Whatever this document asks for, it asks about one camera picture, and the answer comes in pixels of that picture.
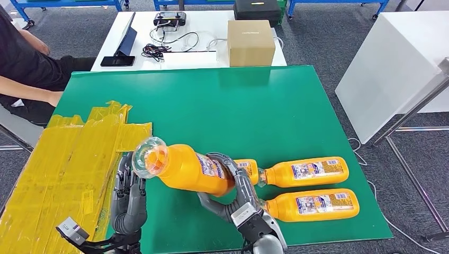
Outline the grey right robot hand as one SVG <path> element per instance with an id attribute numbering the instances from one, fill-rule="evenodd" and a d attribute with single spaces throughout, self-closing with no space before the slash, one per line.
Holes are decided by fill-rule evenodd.
<path id="1" fill-rule="evenodd" d="M 198 192 L 201 205 L 208 211 L 227 222 L 232 222 L 231 215 L 246 203 L 250 203 L 259 212 L 261 210 L 253 184 L 245 169 L 239 168 L 237 163 L 228 155 L 219 152 L 206 154 L 212 160 L 218 161 L 222 167 L 232 176 L 236 189 L 236 197 L 230 204 L 221 204 L 212 200 L 207 193 Z"/>

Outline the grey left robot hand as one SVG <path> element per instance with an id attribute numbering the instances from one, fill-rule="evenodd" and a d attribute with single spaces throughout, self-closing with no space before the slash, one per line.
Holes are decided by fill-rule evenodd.
<path id="1" fill-rule="evenodd" d="M 134 222 L 146 222 L 145 180 L 139 178 L 132 169 L 133 152 L 122 155 L 116 169 L 114 189 L 111 199 L 111 218 L 113 222 L 121 214 L 131 212 Z"/>

